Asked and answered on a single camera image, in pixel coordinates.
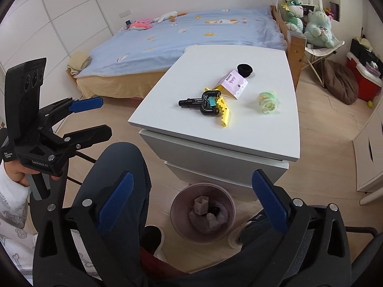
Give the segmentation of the person's left hand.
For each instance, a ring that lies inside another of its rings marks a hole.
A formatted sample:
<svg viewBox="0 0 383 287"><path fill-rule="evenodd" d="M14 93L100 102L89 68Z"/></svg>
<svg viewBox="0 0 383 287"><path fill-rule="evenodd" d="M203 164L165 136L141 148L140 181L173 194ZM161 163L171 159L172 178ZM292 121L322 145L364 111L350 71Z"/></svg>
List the person's left hand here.
<svg viewBox="0 0 383 287"><path fill-rule="evenodd" d="M17 159L4 162L4 169L8 177L16 183L28 187L27 175L37 175L40 172L23 166Z"/></svg>

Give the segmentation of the white patterned sleeve forearm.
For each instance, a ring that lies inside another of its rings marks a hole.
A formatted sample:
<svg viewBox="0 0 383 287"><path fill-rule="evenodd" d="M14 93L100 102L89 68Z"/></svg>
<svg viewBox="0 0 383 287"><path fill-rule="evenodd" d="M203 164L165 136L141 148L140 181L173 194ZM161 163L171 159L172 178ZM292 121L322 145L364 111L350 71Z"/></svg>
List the white patterned sleeve forearm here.
<svg viewBox="0 0 383 287"><path fill-rule="evenodd" d="M33 277L35 236L24 230L30 191L11 180L1 164L1 245L27 279Z"/></svg>

